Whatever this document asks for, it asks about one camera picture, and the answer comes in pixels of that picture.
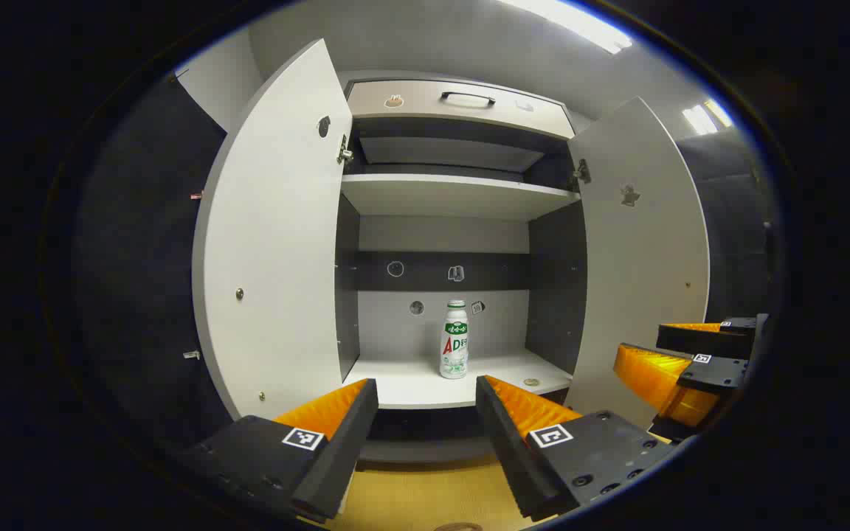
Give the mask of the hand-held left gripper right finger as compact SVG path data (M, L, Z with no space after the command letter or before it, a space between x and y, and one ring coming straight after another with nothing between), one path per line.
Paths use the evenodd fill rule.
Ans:
M489 375L475 381L475 406L520 514L532 521L607 500L675 449L614 412L578 414Z

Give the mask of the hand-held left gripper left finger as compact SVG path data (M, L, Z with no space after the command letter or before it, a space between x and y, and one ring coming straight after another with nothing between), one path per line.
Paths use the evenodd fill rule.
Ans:
M274 419L247 414L178 458L247 510L324 524L341 510L378 407L365 378Z

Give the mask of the grey cabinet door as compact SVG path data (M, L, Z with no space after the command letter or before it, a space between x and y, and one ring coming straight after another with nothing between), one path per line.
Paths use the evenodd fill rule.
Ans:
M351 127L317 39L250 98L210 168L193 233L193 313L232 419L273 419L341 386L335 232Z
M639 97L594 121L569 149L588 168L579 182L587 292L566 403L646 429L657 412L614 373L617 348L654 347L659 325L705 319L704 209L674 138Z

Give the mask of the white bottle green label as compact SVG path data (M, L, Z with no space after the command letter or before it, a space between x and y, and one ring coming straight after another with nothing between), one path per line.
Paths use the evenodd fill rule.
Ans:
M441 328L439 373L446 379L459 379L468 373L469 317L466 302L452 299L446 303Z

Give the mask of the grey cabinet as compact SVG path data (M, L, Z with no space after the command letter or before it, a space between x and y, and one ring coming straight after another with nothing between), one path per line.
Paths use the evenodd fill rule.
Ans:
M402 70L347 70L339 73L339 80L344 95L348 84L359 80L488 84ZM576 135L590 124L580 111L564 107ZM343 177L489 178L580 195L570 139L452 119L353 117L354 158ZM581 199L528 222L367 216L342 192L340 207L336 255L345 271L336 282L337 325L340 330L352 326L350 339L341 345L344 380L361 356L388 361L425 358L438 368L446 303L452 299L466 302L469 359L523 347L573 379L587 292ZM444 463L490 451L475 406L380 408L361 458Z

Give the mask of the grey cabinet shelf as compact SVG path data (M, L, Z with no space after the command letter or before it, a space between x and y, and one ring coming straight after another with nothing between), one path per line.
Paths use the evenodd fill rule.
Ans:
M499 179L428 174L342 178L342 194L367 216L442 216L528 222L580 201L577 192Z
M468 373L459 379L439 376L436 363L425 358L388 361L361 356L342 384L375 380L381 409L462 408L475 406L475 380L482 375L536 395L569 389L571 384L570 373L523 347L473 356Z

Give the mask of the grey cabinet drawer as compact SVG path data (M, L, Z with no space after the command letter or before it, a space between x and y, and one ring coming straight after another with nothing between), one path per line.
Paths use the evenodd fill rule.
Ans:
M496 98L493 108L481 101L440 100L442 91L484 94ZM345 100L356 118L452 119L502 125L557 139L576 135L564 104L515 88L451 80L359 80L345 88Z

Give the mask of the black backdrop cloth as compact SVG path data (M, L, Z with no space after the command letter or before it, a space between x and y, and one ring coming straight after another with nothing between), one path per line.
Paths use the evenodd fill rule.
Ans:
M98 152L75 223L82 335L122 410L165 449L230 423L193 315L199 201L226 132L176 80L133 105Z
M707 322L768 305L770 214L759 158L735 131L676 141L704 212L711 279Z

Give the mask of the small ceiling light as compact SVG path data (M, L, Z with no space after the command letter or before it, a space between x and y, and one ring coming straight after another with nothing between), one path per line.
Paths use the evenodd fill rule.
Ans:
M726 131L734 125L730 114L717 100L705 100L701 104L685 108L682 110L682 116L698 136Z

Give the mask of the long ceiling light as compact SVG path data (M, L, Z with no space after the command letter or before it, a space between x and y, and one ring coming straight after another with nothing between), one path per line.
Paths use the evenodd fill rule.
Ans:
M631 47L627 34L606 21L564 0L498 0L511 7L539 16L556 26L577 34L611 55Z

